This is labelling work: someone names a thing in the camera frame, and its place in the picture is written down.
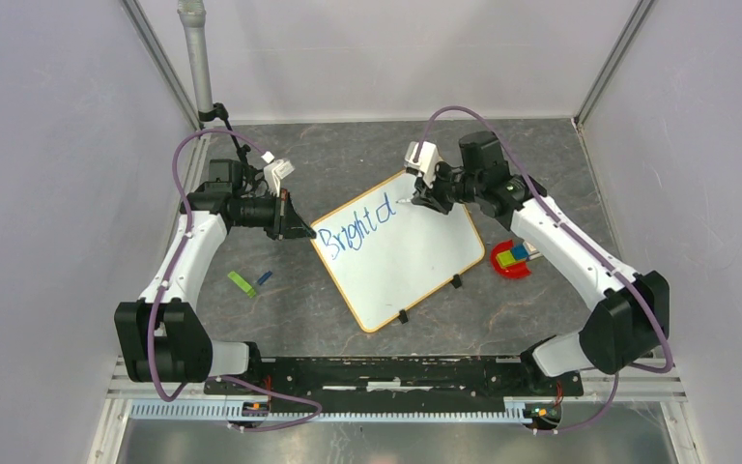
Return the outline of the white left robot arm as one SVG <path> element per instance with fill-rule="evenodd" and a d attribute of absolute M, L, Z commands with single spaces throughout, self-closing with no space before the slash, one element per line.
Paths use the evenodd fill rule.
<path fill-rule="evenodd" d="M 209 178 L 180 208 L 176 236 L 155 277 L 133 302 L 118 305 L 114 323 L 128 377 L 136 383 L 199 383 L 228 375 L 241 393 L 258 391 L 265 368 L 252 342 L 209 337 L 196 314 L 206 273 L 234 227 L 259 228 L 272 240 L 312 239 L 281 183 L 294 170 L 288 159 L 265 155 L 257 170 L 214 159 Z"/>

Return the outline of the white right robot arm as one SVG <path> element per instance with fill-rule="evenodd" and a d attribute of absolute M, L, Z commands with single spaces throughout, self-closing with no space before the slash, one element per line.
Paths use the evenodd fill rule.
<path fill-rule="evenodd" d="M 511 172 L 499 138 L 491 131 L 462 137 L 463 163 L 452 167 L 436 146 L 414 142 L 404 165 L 414 175 L 412 203 L 447 215 L 457 204 L 477 204 L 486 216 L 534 246 L 568 280 L 591 313 L 578 331 L 554 335 L 522 355 L 519 379 L 532 394 L 552 388 L 558 376 L 583 369 L 616 374 L 668 346 L 670 288 L 652 271 L 642 274 L 589 238 L 528 175 Z"/>

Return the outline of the yellow framed whiteboard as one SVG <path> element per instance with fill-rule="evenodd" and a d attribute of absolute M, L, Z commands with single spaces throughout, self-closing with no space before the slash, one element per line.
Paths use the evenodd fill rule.
<path fill-rule="evenodd" d="M 397 319 L 486 254 L 465 206 L 443 215 L 396 204 L 412 197 L 414 181 L 399 172 L 312 224 L 312 245 L 366 333 Z"/>

